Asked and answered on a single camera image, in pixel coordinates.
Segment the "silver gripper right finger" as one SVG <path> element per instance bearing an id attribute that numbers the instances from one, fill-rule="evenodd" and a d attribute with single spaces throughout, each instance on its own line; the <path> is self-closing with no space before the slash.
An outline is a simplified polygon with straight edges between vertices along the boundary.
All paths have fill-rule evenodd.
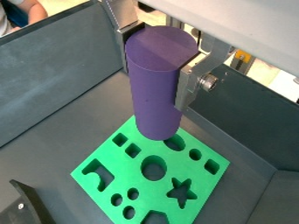
<path id="1" fill-rule="evenodd" d="M 217 82 L 210 71 L 218 67 L 230 54 L 230 45 L 209 34 L 201 34 L 200 49 L 208 54 L 193 65 L 181 68 L 174 96 L 174 107 L 184 111 L 194 101 L 200 89 L 209 92 Z"/>

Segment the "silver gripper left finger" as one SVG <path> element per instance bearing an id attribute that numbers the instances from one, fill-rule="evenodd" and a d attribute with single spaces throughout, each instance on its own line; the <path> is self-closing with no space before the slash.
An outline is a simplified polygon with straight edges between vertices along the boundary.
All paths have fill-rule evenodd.
<path id="1" fill-rule="evenodd" d="M 144 23 L 137 19 L 132 0 L 101 0 L 101 4 L 114 30 L 122 68 L 126 71 L 125 42 L 130 35 L 144 28 Z"/>

